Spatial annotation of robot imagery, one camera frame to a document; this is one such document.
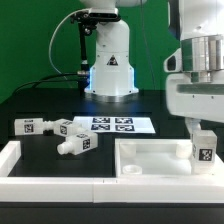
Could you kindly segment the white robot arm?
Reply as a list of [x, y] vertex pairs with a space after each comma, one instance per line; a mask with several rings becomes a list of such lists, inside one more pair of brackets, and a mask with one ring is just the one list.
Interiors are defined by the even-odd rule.
[[[80, 0], [96, 23], [96, 61], [85, 93], [117, 101], [138, 92], [129, 64], [129, 27], [120, 7], [147, 0]], [[189, 132], [202, 120], [224, 123], [224, 0], [167, 0], [168, 27], [180, 47], [164, 61], [167, 107]]]

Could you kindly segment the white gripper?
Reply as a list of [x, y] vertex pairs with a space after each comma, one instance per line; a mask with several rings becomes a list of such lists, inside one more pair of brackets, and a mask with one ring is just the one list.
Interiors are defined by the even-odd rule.
[[170, 74], [166, 102], [171, 114], [186, 117], [190, 138], [201, 129], [201, 120], [224, 123], [224, 71], [213, 72], [211, 83], [192, 83], [186, 74]]

